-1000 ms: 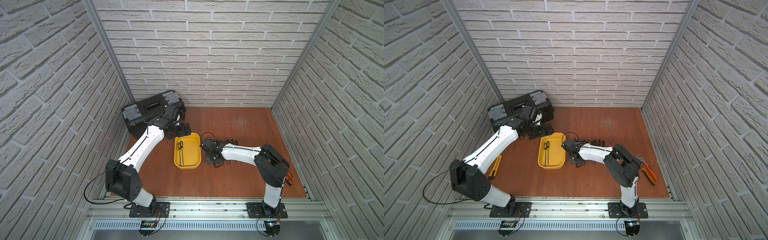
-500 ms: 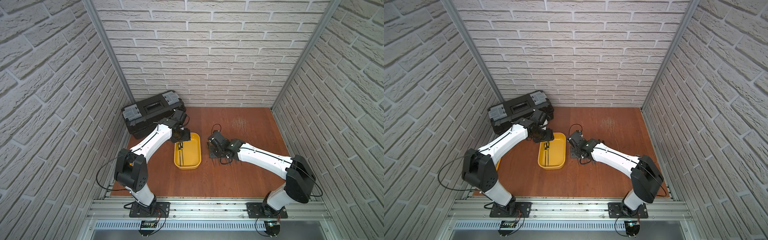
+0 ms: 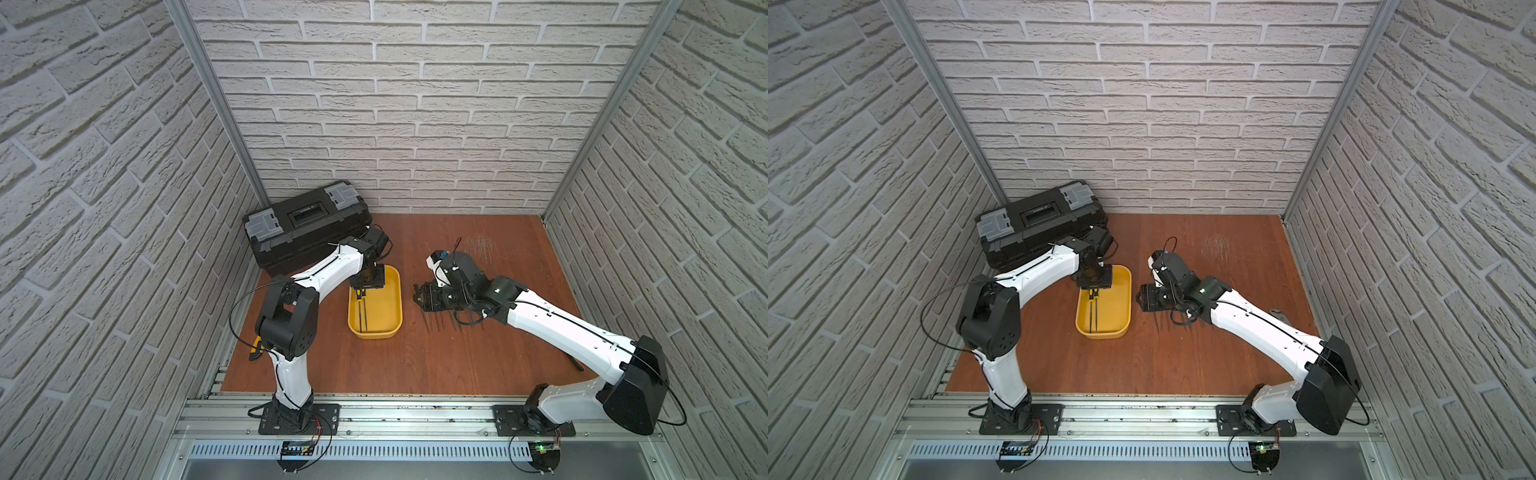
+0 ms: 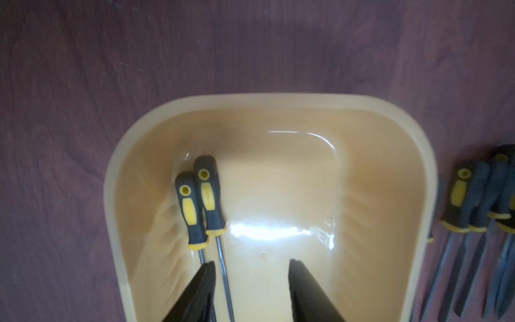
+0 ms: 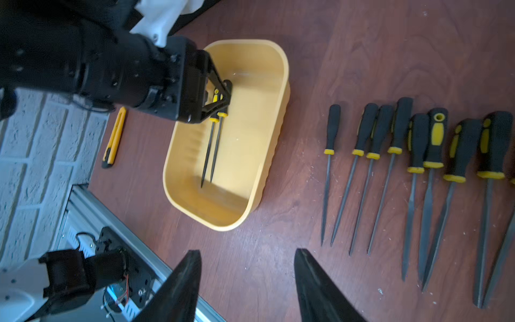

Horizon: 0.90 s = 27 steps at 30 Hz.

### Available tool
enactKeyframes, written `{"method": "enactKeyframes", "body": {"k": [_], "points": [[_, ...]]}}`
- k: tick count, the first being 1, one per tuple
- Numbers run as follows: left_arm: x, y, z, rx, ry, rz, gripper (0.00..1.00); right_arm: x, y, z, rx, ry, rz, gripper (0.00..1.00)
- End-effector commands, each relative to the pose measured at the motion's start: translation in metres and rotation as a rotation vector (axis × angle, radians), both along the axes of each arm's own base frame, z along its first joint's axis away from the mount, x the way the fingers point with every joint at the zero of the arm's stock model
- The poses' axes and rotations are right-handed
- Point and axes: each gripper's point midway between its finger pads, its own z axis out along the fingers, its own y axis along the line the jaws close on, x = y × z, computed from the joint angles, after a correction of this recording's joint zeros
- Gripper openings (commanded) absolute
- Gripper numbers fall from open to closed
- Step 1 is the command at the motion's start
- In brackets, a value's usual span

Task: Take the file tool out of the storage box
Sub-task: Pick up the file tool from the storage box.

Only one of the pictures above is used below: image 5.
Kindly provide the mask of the black yellow file nine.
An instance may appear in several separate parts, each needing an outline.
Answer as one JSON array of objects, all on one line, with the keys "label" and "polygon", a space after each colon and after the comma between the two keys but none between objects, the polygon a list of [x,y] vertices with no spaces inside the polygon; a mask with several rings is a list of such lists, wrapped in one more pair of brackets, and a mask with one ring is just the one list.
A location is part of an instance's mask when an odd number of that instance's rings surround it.
[{"label": "black yellow file nine", "polygon": [[376,120],[374,122],[374,127],[371,133],[371,137],[366,142],[365,146],[365,154],[366,158],[370,160],[369,168],[367,171],[367,177],[366,181],[363,187],[362,191],[362,199],[359,204],[359,211],[356,217],[355,222],[355,228],[353,237],[351,240],[351,246],[349,250],[349,256],[352,256],[352,253],[354,251],[355,242],[358,237],[358,230],[359,230],[359,224],[362,217],[363,209],[364,209],[364,203],[366,201],[366,194],[368,190],[368,185],[370,182],[371,172],[373,169],[374,161],[380,159],[380,151],[382,147],[382,143],[384,139],[386,138],[389,129],[390,129],[390,122],[392,121],[394,115],[394,107],[391,105],[382,105],[379,107]]}]

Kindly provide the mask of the black yellow file two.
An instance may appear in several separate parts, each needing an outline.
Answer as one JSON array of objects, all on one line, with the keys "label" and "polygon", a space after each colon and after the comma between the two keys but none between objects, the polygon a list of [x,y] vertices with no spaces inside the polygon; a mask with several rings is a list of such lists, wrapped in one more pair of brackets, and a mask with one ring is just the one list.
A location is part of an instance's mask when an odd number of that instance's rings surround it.
[{"label": "black yellow file two", "polygon": [[218,125],[219,125],[218,133],[217,133],[217,139],[216,139],[216,143],[215,143],[215,151],[213,153],[213,162],[212,162],[212,166],[211,166],[210,181],[213,180],[214,173],[215,173],[215,166],[216,166],[216,163],[217,163],[217,155],[218,155],[219,146],[220,146],[221,132],[222,132],[222,128],[223,128],[223,121],[224,121],[224,119],[228,115],[229,115],[228,107],[225,107],[221,111],[217,112],[216,116],[213,116],[213,117],[210,118],[210,120],[212,121],[213,125],[215,125],[216,123],[218,123]]}]

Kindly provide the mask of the black yellow file six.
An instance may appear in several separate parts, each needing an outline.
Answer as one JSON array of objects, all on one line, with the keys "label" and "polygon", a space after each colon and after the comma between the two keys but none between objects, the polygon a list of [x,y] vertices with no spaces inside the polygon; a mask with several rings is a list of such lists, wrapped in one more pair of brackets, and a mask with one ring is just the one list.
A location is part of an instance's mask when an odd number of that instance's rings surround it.
[{"label": "black yellow file six", "polygon": [[408,147],[410,163],[407,171],[412,175],[412,185],[406,214],[404,244],[402,252],[402,281],[406,280],[410,263],[410,248],[412,242],[413,220],[415,211],[415,196],[417,187],[417,175],[423,174],[425,150],[429,137],[429,116],[427,114],[415,114],[409,124]]}]

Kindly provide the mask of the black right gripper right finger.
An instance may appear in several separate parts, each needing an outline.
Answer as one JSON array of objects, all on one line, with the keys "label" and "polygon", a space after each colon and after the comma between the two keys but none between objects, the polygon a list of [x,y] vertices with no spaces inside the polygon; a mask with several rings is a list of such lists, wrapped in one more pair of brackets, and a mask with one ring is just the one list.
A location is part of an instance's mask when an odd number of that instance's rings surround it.
[{"label": "black right gripper right finger", "polygon": [[295,252],[295,282],[302,321],[364,321],[305,248]]}]

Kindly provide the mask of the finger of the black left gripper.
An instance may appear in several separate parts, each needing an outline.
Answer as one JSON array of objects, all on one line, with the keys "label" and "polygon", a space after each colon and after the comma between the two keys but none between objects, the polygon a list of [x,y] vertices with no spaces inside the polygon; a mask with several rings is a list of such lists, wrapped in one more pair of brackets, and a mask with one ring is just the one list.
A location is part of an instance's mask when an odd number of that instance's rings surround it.
[{"label": "finger of the black left gripper", "polygon": [[222,110],[228,111],[231,102],[231,94],[233,90],[233,83],[229,79],[223,81],[223,89],[219,90],[214,88],[213,98],[217,97],[216,101],[205,105],[201,110],[201,122],[217,115]]},{"label": "finger of the black left gripper", "polygon": [[227,96],[227,87],[219,76],[215,64],[212,60],[206,61],[203,74],[206,76],[207,80],[210,81],[214,87],[219,90],[219,94],[223,95],[224,97]]}]

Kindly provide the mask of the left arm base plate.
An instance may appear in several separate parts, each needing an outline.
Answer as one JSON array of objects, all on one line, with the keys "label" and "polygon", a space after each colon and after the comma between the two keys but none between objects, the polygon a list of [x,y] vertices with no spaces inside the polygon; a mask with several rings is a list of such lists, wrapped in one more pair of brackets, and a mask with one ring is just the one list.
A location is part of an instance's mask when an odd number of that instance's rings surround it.
[{"label": "left arm base plate", "polygon": [[96,255],[112,254],[114,257],[113,278],[118,280],[105,286],[107,306],[132,321],[153,295],[152,283],[156,278],[149,264],[119,234],[109,227],[104,227],[99,235],[95,250]]}]

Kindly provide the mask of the black yellow file ten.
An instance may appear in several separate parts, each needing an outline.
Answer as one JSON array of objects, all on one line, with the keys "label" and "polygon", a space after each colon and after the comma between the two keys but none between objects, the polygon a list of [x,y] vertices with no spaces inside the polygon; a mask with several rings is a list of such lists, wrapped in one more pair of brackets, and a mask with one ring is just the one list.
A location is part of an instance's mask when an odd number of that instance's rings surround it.
[{"label": "black yellow file ten", "polygon": [[512,215],[510,217],[510,221],[508,223],[508,227],[506,229],[506,233],[500,246],[498,255],[496,257],[496,261],[494,263],[494,268],[491,274],[491,277],[488,281],[487,289],[481,303],[481,309],[486,309],[490,299],[492,298],[494,291],[496,289],[497,284],[500,281],[502,276],[502,269],[504,264],[508,258],[510,247],[514,241],[514,211],[512,211]]}]

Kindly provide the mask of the black yellow file three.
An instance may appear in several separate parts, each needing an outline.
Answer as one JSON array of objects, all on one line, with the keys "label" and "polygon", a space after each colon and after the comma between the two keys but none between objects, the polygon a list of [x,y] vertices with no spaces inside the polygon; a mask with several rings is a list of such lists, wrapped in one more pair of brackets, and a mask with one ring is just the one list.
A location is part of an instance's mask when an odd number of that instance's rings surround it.
[{"label": "black yellow file three", "polygon": [[325,239],[325,230],[327,224],[327,210],[329,200],[329,189],[331,180],[331,157],[335,154],[335,141],[339,130],[339,122],[341,117],[341,106],[334,104],[329,108],[328,122],[327,122],[327,142],[324,150],[324,154],[327,156],[327,171],[325,188],[323,195],[323,213],[321,221],[321,246]]}]

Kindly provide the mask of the black yellow file four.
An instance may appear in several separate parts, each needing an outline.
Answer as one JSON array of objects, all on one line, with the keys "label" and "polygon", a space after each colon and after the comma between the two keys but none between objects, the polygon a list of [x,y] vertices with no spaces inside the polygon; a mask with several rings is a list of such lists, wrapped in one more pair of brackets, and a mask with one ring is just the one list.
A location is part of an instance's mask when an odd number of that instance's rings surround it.
[{"label": "black yellow file four", "polygon": [[352,184],[352,181],[354,178],[355,168],[356,168],[359,158],[361,158],[365,154],[364,150],[365,150],[366,142],[371,137],[371,133],[372,133],[372,130],[374,127],[374,122],[376,120],[378,110],[379,110],[379,107],[375,103],[368,103],[363,110],[363,113],[362,113],[362,116],[361,116],[361,119],[359,122],[358,132],[357,132],[356,145],[352,152],[352,155],[354,156],[354,161],[351,165],[350,174],[349,174],[347,184],[345,186],[345,190],[344,190],[343,197],[341,200],[339,213],[337,215],[335,227],[333,229],[333,233],[331,236],[330,246],[334,245],[334,242],[335,242],[335,239],[337,236],[337,232],[338,232],[338,229],[339,229],[339,226],[341,223],[341,219],[343,216],[343,211],[345,209],[345,205],[347,202],[347,198],[350,194],[350,188],[351,188],[351,184]]}]

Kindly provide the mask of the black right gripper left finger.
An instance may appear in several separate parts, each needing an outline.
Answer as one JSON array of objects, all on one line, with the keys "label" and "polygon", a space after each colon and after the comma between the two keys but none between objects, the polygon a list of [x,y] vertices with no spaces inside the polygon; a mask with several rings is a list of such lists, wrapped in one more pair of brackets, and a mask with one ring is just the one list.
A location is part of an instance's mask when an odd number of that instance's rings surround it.
[{"label": "black right gripper left finger", "polygon": [[201,284],[201,252],[189,250],[135,321],[194,321]]}]

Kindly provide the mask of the black yellow file tool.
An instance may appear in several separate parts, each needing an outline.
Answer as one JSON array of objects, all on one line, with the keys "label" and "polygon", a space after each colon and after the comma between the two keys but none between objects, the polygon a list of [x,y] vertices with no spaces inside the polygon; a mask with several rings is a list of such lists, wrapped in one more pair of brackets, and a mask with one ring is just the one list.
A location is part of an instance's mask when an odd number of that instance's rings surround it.
[{"label": "black yellow file tool", "polygon": [[422,292],[425,292],[443,240],[445,225],[449,216],[451,202],[456,186],[466,182],[466,170],[472,156],[476,153],[481,136],[481,121],[478,119],[464,119],[454,130],[454,137],[449,150],[449,164],[443,179],[450,183],[445,203],[442,207],[437,229],[431,244],[431,250],[426,262],[425,273],[422,280]]}]

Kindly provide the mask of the black yellow file seven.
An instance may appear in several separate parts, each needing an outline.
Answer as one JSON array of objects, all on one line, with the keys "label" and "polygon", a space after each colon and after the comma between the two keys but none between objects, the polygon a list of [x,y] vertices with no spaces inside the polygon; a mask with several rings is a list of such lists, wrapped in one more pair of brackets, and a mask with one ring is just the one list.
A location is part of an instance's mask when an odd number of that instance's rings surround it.
[{"label": "black yellow file seven", "polygon": [[367,249],[368,256],[371,255],[374,245],[374,238],[376,235],[377,228],[379,226],[382,210],[384,208],[384,202],[386,199],[386,193],[388,191],[388,184],[390,182],[390,175],[394,167],[394,161],[396,156],[401,155],[403,152],[404,139],[409,128],[409,121],[411,118],[413,109],[413,99],[410,97],[401,97],[397,102],[397,108],[395,114],[390,122],[390,129],[392,134],[392,141],[387,153],[390,154],[390,164],[388,166],[388,173],[384,182],[382,191],[382,197],[378,207],[374,228],[371,233],[370,243]]}]

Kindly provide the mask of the yellow plastic tray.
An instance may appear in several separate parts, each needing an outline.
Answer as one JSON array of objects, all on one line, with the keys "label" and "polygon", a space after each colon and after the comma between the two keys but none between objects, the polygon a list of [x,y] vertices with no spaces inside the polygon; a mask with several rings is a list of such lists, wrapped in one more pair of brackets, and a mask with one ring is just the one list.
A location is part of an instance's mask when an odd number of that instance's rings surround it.
[{"label": "yellow plastic tray", "polygon": [[233,83],[229,115],[223,122],[213,180],[201,177],[211,123],[176,123],[162,175],[169,202],[218,232],[241,225],[262,199],[290,99],[290,66],[270,40],[219,40],[206,48],[220,76]]}]

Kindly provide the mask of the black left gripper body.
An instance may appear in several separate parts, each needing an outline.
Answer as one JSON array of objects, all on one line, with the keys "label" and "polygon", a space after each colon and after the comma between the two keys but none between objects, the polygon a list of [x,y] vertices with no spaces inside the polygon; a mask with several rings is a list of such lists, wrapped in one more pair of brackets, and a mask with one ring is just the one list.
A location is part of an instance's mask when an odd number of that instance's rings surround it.
[{"label": "black left gripper body", "polygon": [[201,123],[209,55],[170,32],[164,48],[131,34],[143,18],[137,2],[2,1],[1,119],[24,88]]}]

